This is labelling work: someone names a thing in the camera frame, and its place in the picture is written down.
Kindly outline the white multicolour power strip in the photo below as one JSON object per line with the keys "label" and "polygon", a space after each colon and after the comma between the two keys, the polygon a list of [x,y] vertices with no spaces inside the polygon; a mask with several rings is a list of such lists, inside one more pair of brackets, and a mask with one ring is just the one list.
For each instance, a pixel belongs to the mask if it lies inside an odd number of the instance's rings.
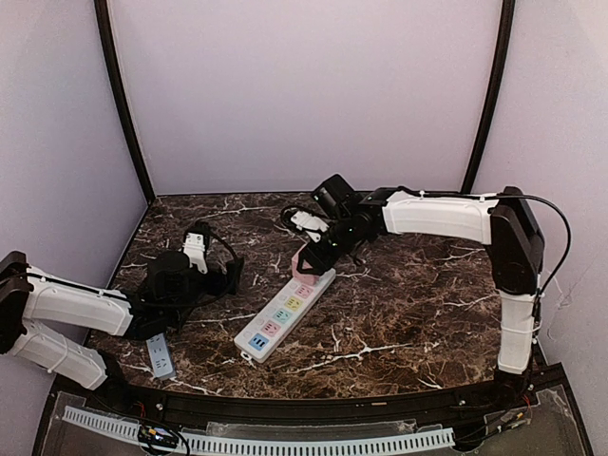
{"label": "white multicolour power strip", "polygon": [[335,278],[335,269],[312,280],[292,277],[234,338],[241,357],[264,363]]}

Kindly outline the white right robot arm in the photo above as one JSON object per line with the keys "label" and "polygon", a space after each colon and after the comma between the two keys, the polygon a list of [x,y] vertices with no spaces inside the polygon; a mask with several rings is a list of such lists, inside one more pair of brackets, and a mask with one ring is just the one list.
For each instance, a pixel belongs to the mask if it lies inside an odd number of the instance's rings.
{"label": "white right robot arm", "polygon": [[544,238],[519,188],[464,195],[398,186],[363,195],[333,175],[312,197],[322,215],[288,209],[283,216],[311,238],[297,256],[296,269],[303,275],[321,276],[341,257],[383,235],[423,234],[483,245],[502,304],[498,369],[515,375],[526,371],[542,294]]}

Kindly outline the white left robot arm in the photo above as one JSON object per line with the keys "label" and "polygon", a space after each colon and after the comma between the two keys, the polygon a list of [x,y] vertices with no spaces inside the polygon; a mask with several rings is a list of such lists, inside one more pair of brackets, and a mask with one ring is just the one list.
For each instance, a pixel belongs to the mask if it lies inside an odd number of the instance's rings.
{"label": "white left robot arm", "polygon": [[109,354],[79,345],[46,321],[89,328],[129,340],[179,330],[197,307],[233,295],[244,259],[225,270],[199,270],[183,252],[165,252],[150,262],[135,292],[104,290],[48,275],[19,251],[1,260],[1,352],[25,358],[87,390],[124,377]]}

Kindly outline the blue power strip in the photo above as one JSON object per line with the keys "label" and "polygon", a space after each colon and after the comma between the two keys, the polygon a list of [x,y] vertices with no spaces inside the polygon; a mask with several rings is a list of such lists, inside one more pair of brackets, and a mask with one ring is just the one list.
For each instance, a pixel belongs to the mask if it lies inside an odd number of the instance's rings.
{"label": "blue power strip", "polygon": [[167,380],[176,376],[175,366],[166,344],[165,335],[159,333],[146,340],[153,375],[159,380]]}

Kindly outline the small circuit board left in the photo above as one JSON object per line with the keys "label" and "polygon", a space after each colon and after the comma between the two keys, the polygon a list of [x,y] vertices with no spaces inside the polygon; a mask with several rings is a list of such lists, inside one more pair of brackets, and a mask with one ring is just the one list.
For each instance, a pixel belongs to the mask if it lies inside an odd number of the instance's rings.
{"label": "small circuit board left", "polygon": [[152,447],[176,448],[180,438],[164,427],[141,425],[137,434],[138,442]]}

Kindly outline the black front rail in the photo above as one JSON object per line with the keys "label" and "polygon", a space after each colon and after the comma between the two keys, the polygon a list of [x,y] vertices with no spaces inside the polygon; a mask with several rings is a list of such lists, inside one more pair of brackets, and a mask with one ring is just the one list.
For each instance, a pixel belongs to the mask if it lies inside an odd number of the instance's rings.
{"label": "black front rail", "polygon": [[239,399],[132,386],[151,419],[185,428],[210,422],[254,425],[339,425],[413,419],[425,424],[468,424],[506,407],[521,406],[521,396],[537,390],[545,377],[533,372],[527,384],[499,389],[494,381],[430,392],[359,399]]}

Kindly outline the right black frame post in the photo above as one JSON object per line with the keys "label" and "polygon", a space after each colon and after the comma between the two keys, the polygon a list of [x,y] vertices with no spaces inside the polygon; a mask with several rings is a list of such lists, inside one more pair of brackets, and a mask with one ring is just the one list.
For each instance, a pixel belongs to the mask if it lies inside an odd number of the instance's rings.
{"label": "right black frame post", "polygon": [[515,0],[502,1],[496,46],[493,53],[492,65],[488,78],[486,94],[484,97],[484,105],[465,170],[465,175],[461,184],[461,194],[469,194],[473,190],[484,156],[485,146],[492,125],[504,76],[504,68],[507,60],[515,7]]}

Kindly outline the black frame post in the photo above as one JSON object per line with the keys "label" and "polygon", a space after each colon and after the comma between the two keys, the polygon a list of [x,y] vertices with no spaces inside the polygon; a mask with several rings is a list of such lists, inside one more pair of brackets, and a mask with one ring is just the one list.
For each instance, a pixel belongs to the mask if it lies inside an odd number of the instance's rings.
{"label": "black frame post", "polygon": [[461,184],[461,194],[469,194],[473,190],[484,156],[485,146],[492,125],[504,76],[504,68],[507,60],[515,7],[515,0],[502,1],[496,46],[493,53],[492,65],[488,78],[486,94],[484,97],[484,105],[465,170],[465,175]]}
{"label": "black frame post", "polygon": [[139,186],[142,190],[144,200],[146,201],[147,205],[151,205],[156,199],[156,194],[144,163],[143,152],[137,138],[135,125],[131,116],[129,103],[124,88],[124,81],[111,25],[109,3],[106,0],[94,0],[93,5],[104,56],[106,73],[122,128],[123,137],[127,146],[127,151],[134,167]]}

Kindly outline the left black frame post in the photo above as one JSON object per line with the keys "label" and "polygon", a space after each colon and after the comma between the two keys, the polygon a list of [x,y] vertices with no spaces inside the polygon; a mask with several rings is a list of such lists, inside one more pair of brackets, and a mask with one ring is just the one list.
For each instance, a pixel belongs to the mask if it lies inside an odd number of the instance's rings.
{"label": "left black frame post", "polygon": [[151,205],[156,199],[156,194],[144,163],[143,152],[137,138],[135,125],[131,116],[129,103],[124,88],[124,81],[111,25],[109,3],[106,0],[94,0],[93,5],[104,56],[106,73],[122,128],[123,137],[127,146],[127,151],[134,167],[139,186],[142,190],[144,200],[146,201],[147,205]]}

